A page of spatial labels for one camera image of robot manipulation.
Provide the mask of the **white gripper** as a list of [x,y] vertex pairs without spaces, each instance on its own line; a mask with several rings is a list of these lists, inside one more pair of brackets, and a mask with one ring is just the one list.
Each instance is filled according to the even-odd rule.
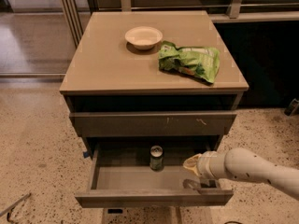
[[218,180],[226,177],[225,155],[216,151],[196,154],[183,162],[183,167],[194,175],[205,179]]

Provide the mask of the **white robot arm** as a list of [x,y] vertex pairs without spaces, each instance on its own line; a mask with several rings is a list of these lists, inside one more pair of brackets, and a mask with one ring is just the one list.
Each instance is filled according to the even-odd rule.
[[196,154],[183,162],[183,167],[205,179],[265,183],[299,200],[298,169],[274,164],[242,147],[226,153]]

